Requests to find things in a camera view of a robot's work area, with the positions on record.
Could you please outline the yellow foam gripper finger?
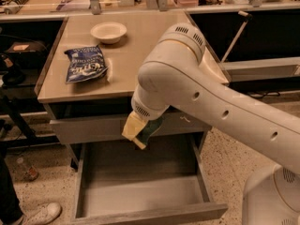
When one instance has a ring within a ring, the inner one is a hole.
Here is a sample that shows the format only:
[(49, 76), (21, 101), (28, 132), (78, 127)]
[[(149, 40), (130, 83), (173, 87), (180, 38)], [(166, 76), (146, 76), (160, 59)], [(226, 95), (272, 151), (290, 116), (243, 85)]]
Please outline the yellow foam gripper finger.
[(147, 122), (136, 112), (131, 112), (124, 125), (122, 135), (132, 141), (145, 128)]

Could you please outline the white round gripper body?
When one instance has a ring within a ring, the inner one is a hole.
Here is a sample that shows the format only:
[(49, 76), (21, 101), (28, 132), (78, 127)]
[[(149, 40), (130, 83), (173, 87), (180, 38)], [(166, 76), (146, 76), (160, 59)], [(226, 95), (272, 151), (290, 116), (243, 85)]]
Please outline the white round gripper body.
[(131, 106), (133, 111), (146, 121), (158, 119), (169, 108), (169, 105), (157, 95), (134, 94)]

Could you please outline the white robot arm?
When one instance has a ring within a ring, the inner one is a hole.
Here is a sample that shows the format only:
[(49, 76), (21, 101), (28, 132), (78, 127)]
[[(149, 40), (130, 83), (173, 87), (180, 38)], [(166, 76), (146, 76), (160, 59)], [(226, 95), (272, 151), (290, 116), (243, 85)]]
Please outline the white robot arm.
[(166, 30), (138, 72), (123, 135), (145, 148), (169, 107), (213, 126), (273, 160), (246, 181), (243, 225), (299, 225), (300, 118), (204, 74), (205, 41), (190, 23)]

